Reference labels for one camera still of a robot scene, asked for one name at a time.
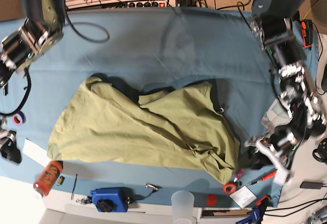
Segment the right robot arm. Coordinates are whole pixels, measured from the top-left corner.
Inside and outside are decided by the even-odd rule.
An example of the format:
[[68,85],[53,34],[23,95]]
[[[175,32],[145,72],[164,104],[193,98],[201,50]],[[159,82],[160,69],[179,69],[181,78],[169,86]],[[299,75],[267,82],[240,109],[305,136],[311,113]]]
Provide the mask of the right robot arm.
[[20,0],[25,15],[24,24],[1,42],[1,91],[8,94],[8,81],[13,73],[27,78],[26,92],[18,107],[1,112],[1,125],[6,118],[19,114],[31,91],[29,66],[63,37],[63,0]]

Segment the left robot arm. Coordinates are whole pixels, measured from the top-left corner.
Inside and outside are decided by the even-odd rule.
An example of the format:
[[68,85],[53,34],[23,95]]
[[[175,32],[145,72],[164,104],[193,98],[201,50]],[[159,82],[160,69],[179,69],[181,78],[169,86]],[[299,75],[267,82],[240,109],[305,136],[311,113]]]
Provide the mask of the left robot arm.
[[253,0],[248,28],[271,60],[271,81],[278,81],[276,98],[289,123],[248,142],[254,156],[267,158],[276,168],[274,182],[284,185],[291,176],[293,157],[310,136],[326,130],[326,111],[304,61],[303,47],[293,33],[292,18],[305,0]]

